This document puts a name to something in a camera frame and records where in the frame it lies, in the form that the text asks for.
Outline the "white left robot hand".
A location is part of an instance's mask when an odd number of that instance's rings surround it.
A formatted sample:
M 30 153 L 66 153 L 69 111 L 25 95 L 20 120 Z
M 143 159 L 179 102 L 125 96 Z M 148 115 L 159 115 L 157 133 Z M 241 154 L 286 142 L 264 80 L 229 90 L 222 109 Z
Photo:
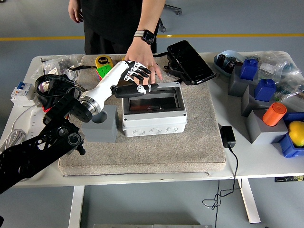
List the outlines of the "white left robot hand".
M 148 77 L 151 71 L 143 64 L 136 61 L 120 61 L 118 62 L 98 83 L 98 85 L 92 89 L 85 91 L 79 98 L 79 101 L 92 100 L 97 102 L 101 107 L 104 102 L 112 96 L 111 87 L 118 85 L 120 80 L 131 80 L 136 77 L 139 80 L 143 80 Z

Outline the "person's right hand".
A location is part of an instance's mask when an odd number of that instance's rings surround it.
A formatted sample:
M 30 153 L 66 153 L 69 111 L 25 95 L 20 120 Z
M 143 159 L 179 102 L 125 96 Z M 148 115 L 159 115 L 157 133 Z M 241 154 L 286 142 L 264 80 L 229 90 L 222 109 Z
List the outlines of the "person's right hand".
M 83 22 L 83 13 L 81 11 L 81 4 L 79 0 L 70 0 L 68 4 L 68 13 L 70 18 L 75 23 Z

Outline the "person's left hand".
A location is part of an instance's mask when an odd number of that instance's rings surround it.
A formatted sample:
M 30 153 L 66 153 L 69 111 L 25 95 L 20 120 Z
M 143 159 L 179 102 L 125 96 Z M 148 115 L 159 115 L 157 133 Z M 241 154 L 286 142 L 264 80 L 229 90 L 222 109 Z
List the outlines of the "person's left hand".
M 151 46 L 143 41 L 140 37 L 134 37 L 130 47 L 127 50 L 125 60 L 136 61 L 147 67 L 151 73 L 148 78 L 143 80 L 135 79 L 138 84 L 147 85 L 150 83 L 156 83 L 156 76 L 163 80 L 160 67 L 154 60 Z

